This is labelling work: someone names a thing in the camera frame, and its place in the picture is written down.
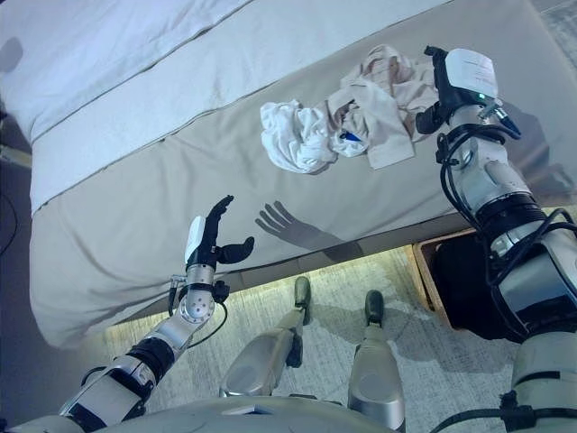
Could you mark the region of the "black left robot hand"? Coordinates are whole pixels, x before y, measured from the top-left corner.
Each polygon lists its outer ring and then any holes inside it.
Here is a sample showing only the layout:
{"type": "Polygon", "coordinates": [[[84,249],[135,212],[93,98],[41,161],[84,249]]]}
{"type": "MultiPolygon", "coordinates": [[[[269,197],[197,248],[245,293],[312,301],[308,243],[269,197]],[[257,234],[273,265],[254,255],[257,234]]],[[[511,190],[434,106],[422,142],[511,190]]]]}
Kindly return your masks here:
{"type": "Polygon", "coordinates": [[[216,269],[217,263],[239,263],[251,255],[255,242],[253,236],[247,237],[242,244],[217,245],[221,217],[233,200],[232,195],[227,195],[212,207],[208,216],[193,219],[184,254],[186,270],[198,264],[216,269]]]}

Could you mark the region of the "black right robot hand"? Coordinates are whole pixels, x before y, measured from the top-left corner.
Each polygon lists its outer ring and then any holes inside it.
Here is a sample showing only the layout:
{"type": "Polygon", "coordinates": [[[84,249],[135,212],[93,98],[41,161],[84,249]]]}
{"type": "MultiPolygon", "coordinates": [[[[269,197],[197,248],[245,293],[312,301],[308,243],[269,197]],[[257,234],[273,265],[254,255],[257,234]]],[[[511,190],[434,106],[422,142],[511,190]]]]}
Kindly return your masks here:
{"type": "Polygon", "coordinates": [[[438,99],[416,115],[419,133],[435,133],[460,108],[486,106],[498,97],[493,62],[485,55],[467,49],[445,51],[431,45],[426,46],[424,54],[432,60],[438,99]]]}

